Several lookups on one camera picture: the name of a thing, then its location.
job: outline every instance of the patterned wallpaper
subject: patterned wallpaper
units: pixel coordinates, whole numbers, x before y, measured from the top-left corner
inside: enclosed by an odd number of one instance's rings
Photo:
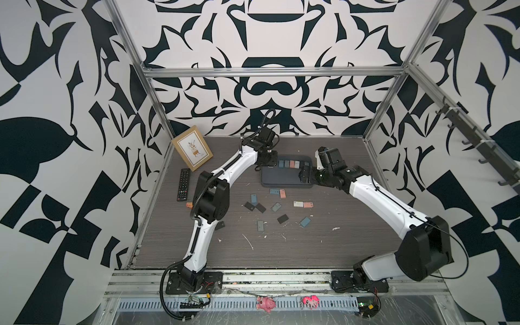
[[[516,0],[455,0],[417,63],[520,161],[518,28],[520,4]]]
[[[203,134],[256,130],[276,109],[280,135],[362,135],[392,76],[157,78],[152,82],[175,134],[197,125]]]
[[[513,159],[520,160],[520,3],[454,0],[419,66]],[[470,257],[466,275],[446,280],[465,321],[520,321],[520,196],[410,77],[371,141],[394,194],[415,209],[447,220]],[[462,273],[465,257],[452,241]]]
[[[118,0],[143,62],[164,68],[401,65],[435,3]]]
[[[76,324],[125,263],[169,138],[102,2],[0,8],[0,323]]]

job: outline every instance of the pink pig figure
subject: pink pig figure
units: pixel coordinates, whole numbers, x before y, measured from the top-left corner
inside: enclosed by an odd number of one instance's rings
[[[263,309],[271,314],[271,309],[276,307],[276,303],[272,298],[269,297],[258,297],[256,299],[256,309]]]
[[[312,309],[313,307],[318,308],[319,302],[320,302],[320,298],[318,298],[316,296],[310,296],[310,297],[303,298],[303,304],[306,307],[309,307],[310,309]]]

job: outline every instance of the picture frame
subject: picture frame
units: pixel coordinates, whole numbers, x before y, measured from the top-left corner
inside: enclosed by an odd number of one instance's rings
[[[172,143],[192,172],[213,157],[196,125],[176,136]]]

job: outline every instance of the wooden tabletop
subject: wooden tabletop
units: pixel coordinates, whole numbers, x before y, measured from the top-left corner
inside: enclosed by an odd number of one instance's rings
[[[214,156],[191,174],[188,201],[191,201],[201,171],[212,171],[237,150],[239,139],[206,137]],[[360,138],[283,137],[278,154],[314,157],[319,147],[336,147],[347,165],[359,165],[369,173],[375,170]],[[179,173],[186,168],[177,152],[165,175],[151,220],[137,256],[136,268],[164,268],[183,258],[193,230],[186,202],[177,202]],[[226,227],[215,231],[207,253],[208,268],[339,268],[352,265],[370,255],[396,250],[400,239],[391,227],[367,206],[343,191],[313,186],[310,189],[285,189],[287,198],[269,194],[260,184],[260,173],[246,170],[230,189]],[[256,194],[267,211],[249,211],[243,205]],[[313,202],[314,208],[293,207],[293,201]],[[279,202],[282,208],[273,212]],[[279,224],[277,218],[289,220]],[[302,228],[299,222],[311,219]],[[257,231],[257,222],[264,231]]]

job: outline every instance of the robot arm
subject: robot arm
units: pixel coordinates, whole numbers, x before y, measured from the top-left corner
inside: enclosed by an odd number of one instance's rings
[[[257,133],[243,139],[240,150],[221,167],[211,173],[204,171],[200,174],[191,211],[193,232],[184,256],[188,260],[177,268],[183,289],[187,292],[197,291],[202,284],[211,237],[218,221],[229,209],[230,187],[252,165],[277,164],[278,155],[271,150],[274,137],[275,132],[263,126]]]
[[[336,187],[352,195],[385,220],[402,239],[397,251],[354,265],[358,287],[403,275],[421,281],[453,262],[449,226],[441,217],[429,218],[382,188],[363,168],[347,166],[336,148],[319,148],[316,160],[317,167],[303,167],[300,173],[303,182]]]

